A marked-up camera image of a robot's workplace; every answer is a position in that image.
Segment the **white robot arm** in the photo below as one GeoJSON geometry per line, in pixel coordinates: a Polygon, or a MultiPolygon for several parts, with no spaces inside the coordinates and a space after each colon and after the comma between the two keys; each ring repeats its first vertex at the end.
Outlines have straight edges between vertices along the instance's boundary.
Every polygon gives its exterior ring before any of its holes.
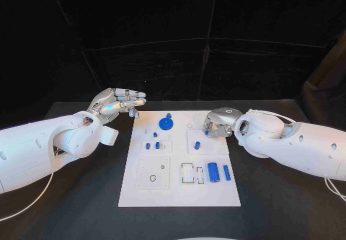
{"type": "Polygon", "coordinates": [[[202,131],[208,137],[228,137],[234,131],[240,145],[258,158],[271,157],[307,174],[346,181],[346,132],[296,122],[268,111],[250,110],[243,114],[228,107],[208,114],[202,131]]]}
{"type": "Polygon", "coordinates": [[[95,96],[87,111],[2,130],[0,194],[90,156],[100,143],[113,146],[119,131],[104,124],[120,112],[139,118],[134,107],[146,103],[144,97],[143,92],[108,88],[95,96]]]}

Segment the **table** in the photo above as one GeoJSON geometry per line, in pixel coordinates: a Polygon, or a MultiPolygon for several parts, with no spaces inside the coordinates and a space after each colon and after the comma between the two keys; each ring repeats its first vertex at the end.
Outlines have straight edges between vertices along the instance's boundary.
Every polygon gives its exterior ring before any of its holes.
{"type": "MultiPolygon", "coordinates": [[[[57,102],[46,118],[74,114],[88,102],[57,102]]],[[[276,112],[296,121],[309,119],[292,99],[258,101],[147,102],[140,111],[212,110],[231,107],[276,112]]],[[[134,119],[121,113],[108,123],[120,133],[113,147],[100,144],[90,157],[55,174],[38,203],[0,222],[2,239],[149,239],[192,237],[231,239],[342,239],[346,203],[325,180],[257,158],[227,138],[241,207],[117,207],[134,119]]],[[[0,194],[0,215],[22,210],[41,194],[49,176],[0,194]]],[[[342,193],[346,183],[333,181],[342,193]]]]}

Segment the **black backdrop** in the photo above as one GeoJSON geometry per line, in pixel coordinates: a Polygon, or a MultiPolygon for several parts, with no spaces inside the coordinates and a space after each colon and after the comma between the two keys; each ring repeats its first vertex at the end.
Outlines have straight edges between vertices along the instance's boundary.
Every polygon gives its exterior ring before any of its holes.
{"type": "Polygon", "coordinates": [[[162,100],[294,98],[346,26],[336,1],[0,3],[2,122],[107,87],[162,100]]]}

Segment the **robotic hand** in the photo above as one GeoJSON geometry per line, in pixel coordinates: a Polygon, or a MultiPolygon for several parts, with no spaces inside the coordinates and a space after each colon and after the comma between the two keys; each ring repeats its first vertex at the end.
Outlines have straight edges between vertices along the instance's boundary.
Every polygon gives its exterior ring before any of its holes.
{"type": "Polygon", "coordinates": [[[2,130],[0,194],[85,158],[100,143],[113,146],[119,131],[104,124],[123,112],[137,119],[136,106],[146,103],[144,97],[143,92],[108,88],[95,96],[87,111],[2,130]]]}
{"type": "Polygon", "coordinates": [[[208,137],[230,137],[234,131],[238,144],[255,157],[271,157],[307,174],[346,181],[346,132],[268,111],[243,114],[228,107],[209,112],[202,131],[208,137]]]}

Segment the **blue small part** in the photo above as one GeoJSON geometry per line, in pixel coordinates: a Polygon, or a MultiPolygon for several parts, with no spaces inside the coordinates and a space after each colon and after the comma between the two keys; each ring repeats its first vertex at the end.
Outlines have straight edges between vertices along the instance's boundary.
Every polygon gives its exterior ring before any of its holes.
{"type": "Polygon", "coordinates": [[[196,144],[195,144],[195,149],[199,150],[201,149],[201,142],[196,141],[196,144]]]}
{"type": "Polygon", "coordinates": [[[168,117],[165,117],[159,122],[160,129],[170,130],[173,128],[173,120],[172,120],[172,114],[168,114],[168,117]]]}
{"type": "Polygon", "coordinates": [[[208,171],[209,171],[209,179],[212,183],[217,183],[221,181],[221,176],[219,176],[219,170],[218,170],[218,164],[217,162],[209,162],[208,163],[208,171]]]}
{"type": "Polygon", "coordinates": [[[230,176],[230,167],[228,165],[224,165],[224,171],[225,171],[225,179],[231,181],[231,176],[230,176]]]}

